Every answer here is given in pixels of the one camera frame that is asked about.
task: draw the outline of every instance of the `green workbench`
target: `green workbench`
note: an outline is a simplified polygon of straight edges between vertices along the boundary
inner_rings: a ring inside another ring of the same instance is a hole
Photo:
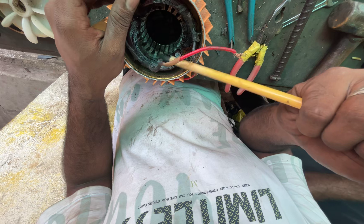
[[[210,31],[209,35],[212,40],[213,46],[228,47],[228,37],[222,35],[222,29],[226,26],[226,13],[224,1],[222,0],[206,0],[207,9],[211,13],[210,21],[214,28]],[[245,51],[250,43],[247,39],[247,0],[242,0],[243,12],[237,14],[237,0],[233,1],[234,9],[234,48],[237,52]],[[276,6],[280,0],[256,0],[254,38],[258,35],[266,17]],[[283,21],[299,14],[304,6],[304,0],[291,0],[289,5],[284,11]],[[282,29],[281,33],[276,35],[269,43],[269,48],[265,55],[264,64],[259,71],[259,74],[254,79],[254,82],[275,86],[277,89],[284,91],[289,90],[295,84],[303,82],[307,79],[314,67],[319,61],[327,54],[330,47],[335,44],[341,33],[332,30],[327,26],[327,17],[335,7],[322,8],[311,14],[308,23],[305,26],[301,37],[294,48],[293,53],[288,61],[280,81],[272,81],[269,75],[273,73],[281,55],[289,39],[289,36],[294,28],[295,23]],[[100,8],[93,10],[90,13],[92,23],[101,20],[108,15],[109,10]],[[232,69],[237,58],[233,57],[231,53],[209,51],[209,56],[203,54],[205,66],[229,73]],[[354,60],[352,57],[359,57],[362,60]],[[350,68],[360,68],[364,62],[364,42],[352,52],[352,54],[344,61],[342,66]],[[254,58],[249,59],[239,70],[237,76],[246,79],[254,66]]]

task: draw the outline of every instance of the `pliers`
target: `pliers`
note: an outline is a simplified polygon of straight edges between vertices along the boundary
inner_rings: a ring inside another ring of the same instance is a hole
[[[232,0],[225,0],[225,10],[226,18],[228,21],[228,37],[230,48],[234,45],[234,21],[233,21],[233,11],[232,11]]]
[[[241,66],[246,62],[251,56],[256,56],[255,65],[252,69],[247,80],[253,81],[255,76],[258,74],[259,69],[264,63],[264,57],[266,50],[268,49],[270,40],[277,34],[279,34],[283,28],[283,15],[284,10],[290,0],[283,0],[268,16],[262,29],[260,30],[256,40],[251,44],[251,46],[241,55],[241,57],[234,64],[230,75],[235,76]],[[225,92],[229,92],[230,85],[225,86]],[[239,89],[237,95],[241,95],[244,89]]]
[[[252,43],[254,38],[254,13],[255,13],[255,0],[249,0],[249,16],[247,18],[247,33],[249,35],[249,42]]]

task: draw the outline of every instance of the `hand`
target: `hand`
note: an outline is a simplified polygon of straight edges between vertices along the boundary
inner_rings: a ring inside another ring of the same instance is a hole
[[[92,100],[104,97],[124,66],[125,38],[139,0],[115,0],[105,32],[90,26],[85,1],[50,0],[45,14],[69,72],[69,93]]]
[[[294,86],[301,109],[279,104],[276,120],[308,154],[330,170],[364,183],[364,69],[336,67]]]

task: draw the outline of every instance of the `white plastic fan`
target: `white plastic fan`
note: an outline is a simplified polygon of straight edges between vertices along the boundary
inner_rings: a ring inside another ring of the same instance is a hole
[[[38,43],[37,37],[54,38],[44,12],[47,2],[48,0],[0,0],[0,10],[5,15],[1,25],[9,27],[13,23],[23,30],[32,43]]]

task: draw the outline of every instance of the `white t-shirt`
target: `white t-shirt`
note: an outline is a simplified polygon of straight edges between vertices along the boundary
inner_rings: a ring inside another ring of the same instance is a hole
[[[329,223],[300,159],[259,159],[234,135],[215,82],[158,83],[132,70],[121,81],[113,189],[81,189],[38,223]]]

